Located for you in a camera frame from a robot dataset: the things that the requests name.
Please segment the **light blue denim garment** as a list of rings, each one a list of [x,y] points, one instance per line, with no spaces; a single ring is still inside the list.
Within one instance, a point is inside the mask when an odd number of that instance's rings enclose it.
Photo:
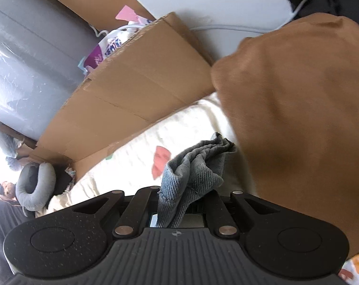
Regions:
[[[220,187],[226,158],[235,144],[216,132],[171,159],[163,171],[158,199],[158,228],[177,228],[187,208]]]

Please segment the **cream patterned bed sheet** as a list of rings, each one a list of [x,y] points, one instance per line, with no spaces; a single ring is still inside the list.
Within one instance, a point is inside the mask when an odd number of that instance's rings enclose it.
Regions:
[[[220,133],[236,143],[234,131],[216,93],[197,101],[147,129],[79,177],[71,190],[54,196],[44,213],[49,214],[112,190],[125,195],[143,187],[160,185],[166,162],[203,140]]]

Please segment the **grey neck pillow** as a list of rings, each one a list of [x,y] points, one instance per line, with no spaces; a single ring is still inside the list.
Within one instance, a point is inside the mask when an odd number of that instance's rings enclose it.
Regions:
[[[24,209],[40,211],[48,203],[55,184],[56,173],[50,163],[29,163],[20,172],[16,198]]]

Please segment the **brown cardboard sheet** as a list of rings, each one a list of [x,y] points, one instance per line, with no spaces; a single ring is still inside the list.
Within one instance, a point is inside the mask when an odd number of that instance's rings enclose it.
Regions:
[[[103,61],[57,112],[29,157],[81,178],[172,113],[214,92],[212,58],[175,13],[145,26]]]

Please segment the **brown folded garment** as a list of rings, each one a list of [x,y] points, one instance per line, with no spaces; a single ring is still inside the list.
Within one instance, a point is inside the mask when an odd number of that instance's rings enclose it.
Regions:
[[[211,77],[258,195],[334,224],[359,253],[359,25],[309,15],[244,39]]]

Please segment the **purple white plastic bag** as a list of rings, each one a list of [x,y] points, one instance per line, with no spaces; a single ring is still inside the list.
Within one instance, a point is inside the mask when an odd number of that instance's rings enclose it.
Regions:
[[[121,46],[135,33],[150,23],[150,20],[142,22],[129,21],[127,25],[116,28],[110,32],[103,30],[102,32],[105,33],[105,36],[94,47],[88,56],[82,58],[82,60],[78,63],[78,68],[84,75],[88,75],[116,50],[121,48]]]

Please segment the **grey plastic wrapped roll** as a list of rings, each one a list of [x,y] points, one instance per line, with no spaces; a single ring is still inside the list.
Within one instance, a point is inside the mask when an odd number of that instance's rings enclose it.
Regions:
[[[38,140],[82,83],[78,63],[97,43],[57,0],[0,0],[0,122]]]

